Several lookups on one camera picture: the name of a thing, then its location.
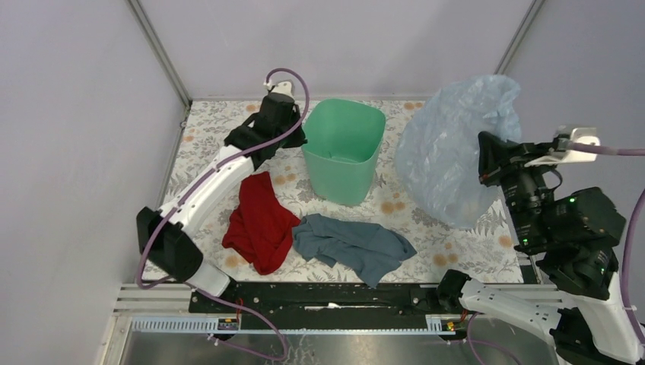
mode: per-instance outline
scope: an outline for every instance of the red cloth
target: red cloth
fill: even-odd
[[[240,206],[230,215],[222,246],[233,248],[258,273],[268,275],[287,257],[294,241],[291,228],[298,224],[300,219],[275,198],[269,174],[252,175],[242,181]]]

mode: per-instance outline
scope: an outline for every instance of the white wall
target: white wall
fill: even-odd
[[[124,1],[0,4],[0,363],[94,361],[182,107]]]
[[[194,98],[259,97],[275,67],[315,97],[418,97],[492,73],[531,0],[142,3]]]
[[[595,125],[602,144],[645,147],[645,2],[549,1],[511,64],[526,140],[548,141],[561,124]],[[559,194],[599,186],[629,219],[645,188],[645,160],[599,157],[561,168]],[[622,257],[622,245],[616,249]],[[632,256],[631,296],[645,321],[645,217]]]

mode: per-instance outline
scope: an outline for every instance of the floral tablecloth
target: floral tablecloth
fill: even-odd
[[[473,230],[454,230],[425,214],[408,197],[394,170],[394,154],[399,136],[418,101],[368,101],[387,116],[377,171],[365,201],[356,207],[327,202],[311,189],[307,168],[299,148],[278,150],[259,171],[269,171],[280,203],[298,217],[320,213],[347,221],[382,224],[407,237],[418,254],[390,272],[382,282],[438,282],[448,268],[456,268],[485,282],[522,282],[522,274],[501,201],[496,201]],[[186,123],[176,156],[166,199],[179,193],[212,160],[229,131],[259,108],[258,102],[196,101]],[[221,245],[230,213],[238,205],[238,190],[231,190],[208,216],[195,244],[211,264],[238,281],[344,281],[360,282],[349,268],[333,268],[317,261],[305,262],[293,249],[273,274],[261,276],[232,249]],[[144,279],[164,273],[151,263]]]

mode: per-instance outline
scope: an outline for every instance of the clear plastic bag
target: clear plastic bag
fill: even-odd
[[[519,85],[485,75],[442,88],[416,112],[396,148],[395,168],[412,199],[429,215],[456,228],[473,228],[498,197],[479,184],[482,131],[519,141],[513,100]]]

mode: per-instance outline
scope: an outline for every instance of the green bucket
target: green bucket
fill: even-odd
[[[350,100],[328,99],[313,108],[302,150],[313,191],[343,205],[360,204],[370,191],[385,132],[385,114]]]

